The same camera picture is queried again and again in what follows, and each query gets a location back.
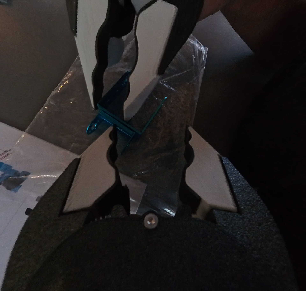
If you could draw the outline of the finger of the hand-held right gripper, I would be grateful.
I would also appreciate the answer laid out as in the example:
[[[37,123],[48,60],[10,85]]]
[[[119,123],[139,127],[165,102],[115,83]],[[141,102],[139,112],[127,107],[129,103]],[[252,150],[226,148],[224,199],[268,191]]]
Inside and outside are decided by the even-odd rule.
[[[76,36],[79,58],[93,109],[98,109],[108,64],[105,27],[109,0],[77,0]]]
[[[137,61],[129,77],[129,94],[124,102],[124,120],[129,121],[144,104],[161,75],[162,61],[178,8],[157,0],[140,11],[136,20]]]

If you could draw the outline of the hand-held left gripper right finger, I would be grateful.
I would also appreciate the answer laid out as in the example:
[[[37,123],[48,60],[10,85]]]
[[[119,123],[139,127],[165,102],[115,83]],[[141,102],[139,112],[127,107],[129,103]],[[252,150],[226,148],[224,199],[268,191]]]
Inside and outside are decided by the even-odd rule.
[[[205,219],[211,210],[237,213],[220,154],[191,126],[185,134],[186,165],[181,178],[181,203],[191,217]]]

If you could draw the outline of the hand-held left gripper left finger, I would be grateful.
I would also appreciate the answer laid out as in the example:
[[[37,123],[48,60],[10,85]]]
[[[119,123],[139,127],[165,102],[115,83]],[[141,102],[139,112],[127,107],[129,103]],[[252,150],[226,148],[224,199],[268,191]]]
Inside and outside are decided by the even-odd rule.
[[[108,216],[114,206],[130,215],[129,189],[122,185],[117,159],[117,128],[110,126],[80,156],[63,214],[88,210],[91,216]]]

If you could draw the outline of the short blue U bracket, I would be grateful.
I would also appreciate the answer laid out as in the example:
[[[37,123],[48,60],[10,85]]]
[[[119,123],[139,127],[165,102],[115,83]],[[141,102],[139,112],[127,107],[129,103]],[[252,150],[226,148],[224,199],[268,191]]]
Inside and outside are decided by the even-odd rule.
[[[89,124],[86,133],[88,135],[92,134],[103,121],[109,124],[109,126],[115,126],[120,132],[129,136],[129,141],[121,152],[121,154],[123,154],[125,150],[128,148],[133,138],[136,137],[136,129],[134,129],[132,126],[128,125],[125,121],[113,115],[109,111],[102,109],[94,118],[94,120]]]

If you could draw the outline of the long blue U bracket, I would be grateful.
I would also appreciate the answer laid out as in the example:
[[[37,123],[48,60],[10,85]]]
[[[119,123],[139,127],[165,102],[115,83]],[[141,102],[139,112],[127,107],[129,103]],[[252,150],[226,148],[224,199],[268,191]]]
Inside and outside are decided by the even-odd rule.
[[[130,75],[130,71],[127,71],[115,84],[114,86],[105,94],[105,96],[103,96],[101,98],[101,100],[98,102],[97,106],[99,108],[99,111],[102,109],[105,109],[107,111],[110,112],[109,110],[109,106],[118,98],[118,96],[120,95],[120,93],[122,93],[122,91],[124,91],[125,89],[127,89],[127,85],[128,85],[128,79],[129,79],[129,75]],[[151,121],[154,119],[155,115],[158,113],[158,111],[161,109],[163,103],[166,101],[167,97],[165,97],[160,105],[158,106],[158,108],[155,110],[155,112],[152,114],[152,116],[150,117],[149,121],[146,123],[146,125],[144,126],[144,128],[139,131],[136,128],[136,137],[141,136],[145,130],[147,129],[147,127],[150,125]]]

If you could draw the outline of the clear plastic bag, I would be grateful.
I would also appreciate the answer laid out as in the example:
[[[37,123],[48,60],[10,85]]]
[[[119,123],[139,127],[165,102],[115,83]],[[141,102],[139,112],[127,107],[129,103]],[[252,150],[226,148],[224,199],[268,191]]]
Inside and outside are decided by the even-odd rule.
[[[207,48],[191,35],[129,121],[142,130],[166,97],[145,132],[134,138],[123,154],[129,137],[117,131],[119,172],[147,184],[140,214],[150,209],[164,216],[175,214],[185,164],[186,126],[193,123],[206,57]],[[91,106],[77,57],[25,132],[80,155],[108,128],[102,122],[92,134],[86,133],[97,114]]]

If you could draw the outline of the assembly instruction booklet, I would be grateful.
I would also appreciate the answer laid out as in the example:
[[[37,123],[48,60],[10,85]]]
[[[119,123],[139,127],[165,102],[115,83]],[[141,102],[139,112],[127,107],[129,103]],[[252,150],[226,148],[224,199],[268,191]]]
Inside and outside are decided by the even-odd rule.
[[[39,197],[78,155],[1,122],[0,274]]]

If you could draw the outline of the person's dark clothing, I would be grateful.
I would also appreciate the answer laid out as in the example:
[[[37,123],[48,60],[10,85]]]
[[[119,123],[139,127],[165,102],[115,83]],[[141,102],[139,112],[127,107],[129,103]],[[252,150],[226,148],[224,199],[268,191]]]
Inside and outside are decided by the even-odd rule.
[[[289,60],[247,108],[229,160],[257,189],[306,279],[306,53]]]

